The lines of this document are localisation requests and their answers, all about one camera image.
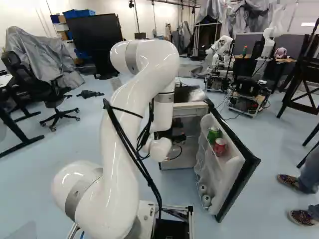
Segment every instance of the open fridge door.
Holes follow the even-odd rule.
[[[240,141],[231,130],[213,102],[206,100],[209,114],[200,123],[198,152],[194,171],[197,175],[197,188],[203,208],[221,222],[245,187],[261,160]],[[211,145],[209,129],[218,127],[220,137],[226,141],[226,151],[219,154]]]

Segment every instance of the red soda can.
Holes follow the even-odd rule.
[[[226,151],[227,142],[223,138],[217,138],[214,145],[214,152],[217,157],[222,156]]]

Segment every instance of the green soda can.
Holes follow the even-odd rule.
[[[213,126],[213,127],[208,129],[207,139],[211,145],[214,145],[216,139],[221,138],[221,137],[222,137],[222,132],[218,127]]]

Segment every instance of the soda can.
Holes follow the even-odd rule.
[[[221,136],[222,136],[222,132],[218,127],[213,126],[208,129],[207,139],[211,145],[214,145],[216,142],[216,139],[220,138]]]
[[[226,145],[227,145],[227,142],[223,138],[216,139],[213,150],[214,150],[217,157],[220,157],[225,153]]]

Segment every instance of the patterned sneaker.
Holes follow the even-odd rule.
[[[280,183],[289,186],[293,189],[296,189],[297,191],[303,192],[301,191],[301,189],[299,188],[299,183],[298,183],[298,178],[293,177],[293,176],[289,176],[286,174],[278,174],[277,175],[277,179]]]
[[[311,227],[319,224],[319,222],[313,219],[305,210],[291,211],[288,214],[288,217],[292,220],[292,222],[304,227]]]

